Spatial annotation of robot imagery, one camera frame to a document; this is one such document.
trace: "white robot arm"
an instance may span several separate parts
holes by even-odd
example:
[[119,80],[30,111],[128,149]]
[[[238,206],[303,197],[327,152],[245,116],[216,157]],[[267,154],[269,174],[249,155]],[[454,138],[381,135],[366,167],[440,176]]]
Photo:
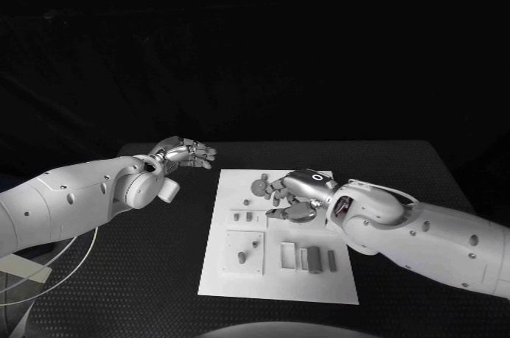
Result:
[[171,137],[148,155],[60,167],[0,193],[0,258],[83,234],[155,196],[170,202],[178,185],[164,176],[178,166],[209,169],[213,155],[199,142]]
[[[411,201],[401,205],[387,192]],[[307,222],[326,210],[327,227],[365,255],[392,262],[440,283],[510,299],[510,229],[470,214],[418,202],[402,192],[349,180],[339,185],[308,169],[290,172],[264,189],[274,203],[267,216]],[[298,202],[294,197],[310,201]]]

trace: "white wire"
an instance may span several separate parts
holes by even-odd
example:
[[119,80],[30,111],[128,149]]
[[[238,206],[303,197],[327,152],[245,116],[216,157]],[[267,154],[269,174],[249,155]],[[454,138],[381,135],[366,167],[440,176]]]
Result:
[[43,292],[40,292],[38,294],[35,294],[33,297],[28,297],[24,300],[20,301],[14,301],[12,303],[0,303],[0,306],[9,306],[9,305],[17,305],[18,303],[24,303],[25,301],[33,300],[34,298],[37,298],[38,296],[43,296],[44,294],[47,294],[47,292],[50,292],[67,279],[69,277],[73,275],[73,273],[76,272],[77,268],[82,266],[82,262],[86,260],[87,254],[90,253],[92,247],[93,247],[93,243],[95,243],[95,237],[98,235],[98,228],[95,228],[95,232],[93,232],[93,238],[92,238],[92,242],[90,242],[90,246],[87,247],[87,251],[82,257],[82,260],[77,263],[77,266],[72,269],[72,272],[66,275],[66,277]]
[[389,189],[388,187],[384,187],[384,186],[379,186],[379,185],[373,185],[373,183],[362,182],[362,181],[358,181],[358,180],[349,180],[347,183],[350,183],[350,181],[360,182],[365,185],[369,185],[371,187],[375,187],[378,189],[389,191],[389,192],[398,194],[401,197],[405,197],[413,203],[418,203],[418,200],[413,196],[410,196],[407,193],[398,191],[397,189]]
[[66,244],[66,246],[63,247],[63,250],[60,251],[60,253],[47,261],[47,263],[41,266],[41,268],[37,270],[37,272],[33,272],[27,277],[24,277],[20,281],[17,281],[14,284],[8,285],[2,290],[0,290],[0,294],[2,292],[5,292],[7,290],[11,290],[17,285],[20,285],[21,283],[24,283],[35,274],[40,273],[41,270],[44,270],[47,268],[47,266],[57,260],[57,257],[66,252],[66,249],[70,247],[73,241],[74,241],[74,237],[72,238],[70,242]]

